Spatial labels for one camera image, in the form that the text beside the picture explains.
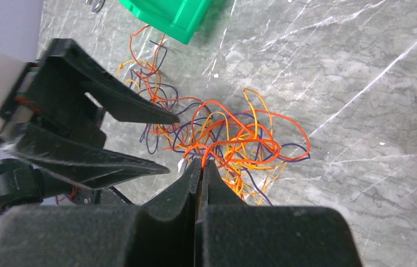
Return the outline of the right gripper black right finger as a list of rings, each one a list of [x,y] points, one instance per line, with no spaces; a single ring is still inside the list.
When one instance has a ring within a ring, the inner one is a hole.
[[[205,205],[244,205],[244,202],[225,184],[214,160],[209,160],[205,164],[201,181],[195,222],[195,266],[203,266],[201,208]]]

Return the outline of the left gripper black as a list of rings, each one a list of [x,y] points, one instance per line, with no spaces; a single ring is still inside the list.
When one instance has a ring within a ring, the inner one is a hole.
[[[170,172],[153,161],[102,149],[105,112],[86,93],[117,121],[166,125],[180,121],[113,77],[75,40],[54,38],[40,65],[25,65],[0,108],[0,118],[6,121],[21,106],[32,112],[33,124],[15,123],[4,134],[4,150],[57,179],[88,189]]]

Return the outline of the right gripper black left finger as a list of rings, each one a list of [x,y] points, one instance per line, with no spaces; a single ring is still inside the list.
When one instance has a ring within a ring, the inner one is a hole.
[[[135,219],[135,266],[193,266],[201,160],[141,206]]]

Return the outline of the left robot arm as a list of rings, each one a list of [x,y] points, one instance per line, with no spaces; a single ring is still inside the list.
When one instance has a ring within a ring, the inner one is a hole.
[[[37,62],[0,56],[0,148],[9,154],[0,160],[0,213],[168,173],[153,161],[105,150],[105,114],[120,122],[179,121],[110,75],[73,39],[53,39]]]

